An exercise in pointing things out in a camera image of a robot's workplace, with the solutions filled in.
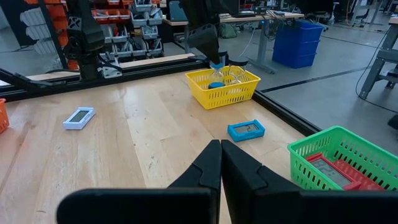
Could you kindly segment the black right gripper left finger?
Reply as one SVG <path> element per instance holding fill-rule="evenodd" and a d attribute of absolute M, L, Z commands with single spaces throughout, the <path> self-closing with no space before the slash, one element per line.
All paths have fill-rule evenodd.
<path fill-rule="evenodd" d="M 168 187 L 83 189 L 57 208 L 57 224 L 218 224 L 222 148 L 212 140 Z"/>

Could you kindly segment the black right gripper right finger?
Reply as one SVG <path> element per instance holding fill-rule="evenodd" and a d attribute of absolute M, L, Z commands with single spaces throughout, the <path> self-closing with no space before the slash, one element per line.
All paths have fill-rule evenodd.
<path fill-rule="evenodd" d="M 398 224 L 398 192 L 304 190 L 231 141 L 221 147 L 232 224 Z"/>

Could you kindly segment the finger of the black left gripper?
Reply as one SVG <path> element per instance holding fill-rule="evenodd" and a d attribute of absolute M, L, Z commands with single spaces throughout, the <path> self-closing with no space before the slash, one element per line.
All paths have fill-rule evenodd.
<path fill-rule="evenodd" d="M 211 61 L 213 64 L 215 64 L 215 65 L 221 63 L 220 55 L 219 55 L 219 48 L 218 48 L 217 45 L 216 45 L 215 47 L 212 47 L 212 48 L 210 49 L 210 61 Z"/>
<path fill-rule="evenodd" d="M 215 60 L 215 49 L 212 47 L 201 47 L 200 52 L 211 62 Z"/>

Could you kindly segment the black hourglass white sand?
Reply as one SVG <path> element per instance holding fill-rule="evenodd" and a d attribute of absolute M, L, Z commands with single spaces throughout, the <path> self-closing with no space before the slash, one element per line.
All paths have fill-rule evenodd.
<path fill-rule="evenodd" d="M 246 65 L 248 59 L 245 57 L 230 57 L 229 60 L 229 75 L 232 77 L 230 85 L 238 84 L 243 81 L 246 73 Z"/>

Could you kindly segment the black hourglass blue sand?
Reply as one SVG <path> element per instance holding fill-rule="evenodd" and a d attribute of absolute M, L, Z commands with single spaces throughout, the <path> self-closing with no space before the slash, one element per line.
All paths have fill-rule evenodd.
<path fill-rule="evenodd" d="M 224 63 L 213 63 L 210 62 L 210 68 L 212 69 L 211 74 L 208 77 L 208 88 L 214 89 L 225 86 L 224 84 L 224 75 L 222 72 L 222 68 L 224 67 Z"/>

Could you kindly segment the white digital clock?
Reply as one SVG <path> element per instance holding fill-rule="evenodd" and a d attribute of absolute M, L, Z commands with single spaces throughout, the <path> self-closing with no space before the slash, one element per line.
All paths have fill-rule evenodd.
<path fill-rule="evenodd" d="M 79 107 L 63 122 L 63 127 L 66 130 L 81 130 L 88 124 L 94 115 L 94 108 Z"/>

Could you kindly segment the green backpack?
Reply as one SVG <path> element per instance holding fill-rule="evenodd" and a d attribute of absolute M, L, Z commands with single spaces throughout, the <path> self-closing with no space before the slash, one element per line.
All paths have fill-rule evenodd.
<path fill-rule="evenodd" d="M 218 37 L 221 39 L 233 39 L 238 36 L 231 24 L 221 23 L 218 28 Z"/>

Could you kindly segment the yellow plastic basket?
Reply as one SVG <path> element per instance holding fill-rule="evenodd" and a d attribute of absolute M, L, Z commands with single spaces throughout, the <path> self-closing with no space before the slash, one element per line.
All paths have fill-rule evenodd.
<path fill-rule="evenodd" d="M 208 77 L 211 72 L 212 69 L 204 69 L 185 74 L 191 94 L 206 110 L 250 100 L 261 80 L 246 70 L 241 83 L 230 85 L 232 77 L 229 75 L 229 66 L 225 66 L 222 68 L 225 86 L 209 89 Z"/>

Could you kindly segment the green plastic basket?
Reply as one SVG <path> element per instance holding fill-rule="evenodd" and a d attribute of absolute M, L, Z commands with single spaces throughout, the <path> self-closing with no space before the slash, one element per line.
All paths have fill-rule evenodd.
<path fill-rule="evenodd" d="M 320 152 L 332 163 L 346 161 L 384 190 L 398 190 L 398 157 L 341 126 L 289 144 L 288 150 L 291 178 L 303 189 L 343 190 L 306 160 Z"/>

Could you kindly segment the light blue digital clock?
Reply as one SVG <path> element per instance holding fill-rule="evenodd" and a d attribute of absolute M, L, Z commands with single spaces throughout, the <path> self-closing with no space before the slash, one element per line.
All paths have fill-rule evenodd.
<path fill-rule="evenodd" d="M 256 119 L 238 124 L 230 124 L 227 127 L 227 132 L 234 142 L 263 137 L 265 131 L 265 127 Z"/>

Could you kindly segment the small parts bin rack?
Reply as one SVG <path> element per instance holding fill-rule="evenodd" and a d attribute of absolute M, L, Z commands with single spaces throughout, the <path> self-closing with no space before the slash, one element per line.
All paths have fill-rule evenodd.
<path fill-rule="evenodd" d="M 19 13 L 26 26 L 25 34 L 33 41 L 33 48 L 40 55 L 53 55 L 55 68 L 78 69 L 74 60 L 61 59 L 67 40 L 66 0 L 24 0 L 31 6 Z M 88 0 L 93 18 L 104 33 L 104 49 L 100 53 L 105 60 L 130 62 L 163 57 L 162 39 L 158 26 L 163 13 L 159 0 Z"/>

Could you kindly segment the blue plastic bin stack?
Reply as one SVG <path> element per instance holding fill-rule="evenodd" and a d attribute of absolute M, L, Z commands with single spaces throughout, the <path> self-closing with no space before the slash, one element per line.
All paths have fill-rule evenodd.
<path fill-rule="evenodd" d="M 296 20 L 277 30 L 272 60 L 290 68 L 313 65 L 324 27 Z"/>

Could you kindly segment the grey metal table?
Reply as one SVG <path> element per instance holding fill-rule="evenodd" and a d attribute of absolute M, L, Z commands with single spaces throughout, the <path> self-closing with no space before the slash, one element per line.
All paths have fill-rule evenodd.
<path fill-rule="evenodd" d="M 393 89 L 398 84 L 398 48 L 394 48 L 398 44 L 398 16 L 389 19 L 390 28 L 386 33 L 386 37 L 382 42 L 381 49 L 376 54 L 376 59 L 366 77 L 363 87 L 359 92 L 359 96 L 363 99 L 368 97 L 374 84 L 380 80 L 386 80 L 386 88 Z M 386 75 L 381 70 L 386 62 L 394 63 L 395 69 L 387 72 Z"/>

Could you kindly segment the orange plastic basket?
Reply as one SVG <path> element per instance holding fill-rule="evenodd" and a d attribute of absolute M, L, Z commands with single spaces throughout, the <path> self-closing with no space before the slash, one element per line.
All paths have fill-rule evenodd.
<path fill-rule="evenodd" d="M 6 100 L 0 98 L 0 134 L 9 127 L 9 118 L 6 110 Z"/>

